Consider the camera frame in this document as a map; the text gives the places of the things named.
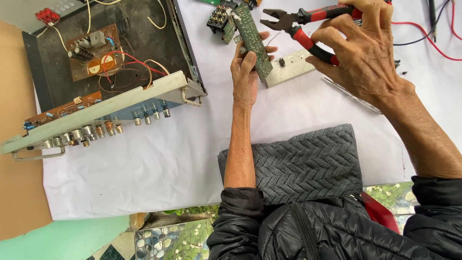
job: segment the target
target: black wire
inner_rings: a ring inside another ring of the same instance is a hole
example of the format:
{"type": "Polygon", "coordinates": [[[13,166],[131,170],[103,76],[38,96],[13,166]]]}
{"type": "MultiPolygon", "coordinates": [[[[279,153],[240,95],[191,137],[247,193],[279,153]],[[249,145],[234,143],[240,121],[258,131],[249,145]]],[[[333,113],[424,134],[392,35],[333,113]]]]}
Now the black wire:
{"type": "Polygon", "coordinates": [[[404,45],[410,45],[410,44],[414,44],[414,43],[418,43],[422,40],[425,40],[430,34],[433,33],[433,31],[436,29],[436,25],[438,24],[438,21],[439,21],[439,18],[441,17],[441,14],[443,13],[443,10],[444,8],[446,7],[446,5],[450,2],[451,0],[447,0],[444,4],[443,4],[443,7],[441,8],[441,10],[439,11],[439,15],[438,15],[438,19],[436,19],[436,23],[435,25],[432,27],[432,29],[430,30],[430,32],[425,35],[425,37],[423,37],[422,39],[419,39],[417,41],[413,41],[413,42],[410,42],[410,43],[399,43],[399,44],[393,44],[393,46],[404,46],[404,45]]]}

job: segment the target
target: black puffer jacket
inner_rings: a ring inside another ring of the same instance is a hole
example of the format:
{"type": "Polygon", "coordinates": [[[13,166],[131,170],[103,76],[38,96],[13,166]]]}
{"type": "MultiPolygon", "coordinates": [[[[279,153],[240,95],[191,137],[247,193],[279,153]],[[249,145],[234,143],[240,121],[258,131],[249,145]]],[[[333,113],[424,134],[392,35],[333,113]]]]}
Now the black puffer jacket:
{"type": "Polygon", "coordinates": [[[420,206],[404,235],[370,220],[350,196],[286,204],[264,218],[261,190],[226,188],[209,259],[462,260],[462,180],[412,180],[420,206]]]}

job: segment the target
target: red and black pliers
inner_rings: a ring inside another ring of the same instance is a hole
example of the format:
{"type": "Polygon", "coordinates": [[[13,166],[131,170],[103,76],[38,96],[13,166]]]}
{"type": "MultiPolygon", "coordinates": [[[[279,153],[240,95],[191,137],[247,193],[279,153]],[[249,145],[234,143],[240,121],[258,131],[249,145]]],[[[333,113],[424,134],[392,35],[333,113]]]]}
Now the red and black pliers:
{"type": "Polygon", "coordinates": [[[339,60],[337,60],[337,56],[317,46],[303,32],[302,27],[299,25],[305,25],[307,23],[321,21],[325,19],[332,19],[345,13],[351,15],[353,19],[361,19],[363,16],[363,13],[360,10],[354,8],[354,6],[349,5],[327,6],[308,12],[303,10],[303,8],[300,8],[298,13],[291,14],[288,14],[286,11],[280,9],[264,9],[263,12],[271,15],[274,18],[279,19],[279,21],[273,22],[268,20],[260,20],[260,23],[276,31],[284,30],[285,32],[290,34],[292,39],[299,42],[313,56],[316,56],[322,61],[333,64],[335,66],[339,65],[339,60]],[[297,22],[299,25],[292,26],[292,24],[295,22],[297,22]]]}

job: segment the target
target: cardboard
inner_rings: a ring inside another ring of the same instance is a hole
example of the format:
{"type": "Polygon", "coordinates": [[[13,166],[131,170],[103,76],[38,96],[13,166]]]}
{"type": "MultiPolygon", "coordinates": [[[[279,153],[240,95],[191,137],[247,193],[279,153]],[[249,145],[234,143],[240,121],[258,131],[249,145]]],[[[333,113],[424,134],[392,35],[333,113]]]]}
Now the cardboard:
{"type": "MultiPolygon", "coordinates": [[[[21,33],[0,21],[0,141],[24,135],[24,120],[36,115],[34,86],[21,33]]],[[[35,154],[27,155],[40,155],[40,151],[32,153],[35,154]]],[[[16,162],[11,155],[0,155],[0,209],[0,240],[52,222],[41,160],[16,162]]]]}

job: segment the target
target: chevron pattern towel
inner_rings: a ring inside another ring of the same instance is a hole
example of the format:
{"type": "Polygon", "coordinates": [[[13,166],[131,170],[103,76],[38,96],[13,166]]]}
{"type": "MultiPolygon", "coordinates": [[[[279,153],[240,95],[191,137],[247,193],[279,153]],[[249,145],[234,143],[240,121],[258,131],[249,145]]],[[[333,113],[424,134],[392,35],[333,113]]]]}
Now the chevron pattern towel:
{"type": "MultiPolygon", "coordinates": [[[[276,205],[359,194],[363,182],[353,127],[341,124],[287,141],[253,144],[257,187],[276,205]]],[[[225,177],[228,150],[218,155],[225,177]]]]}

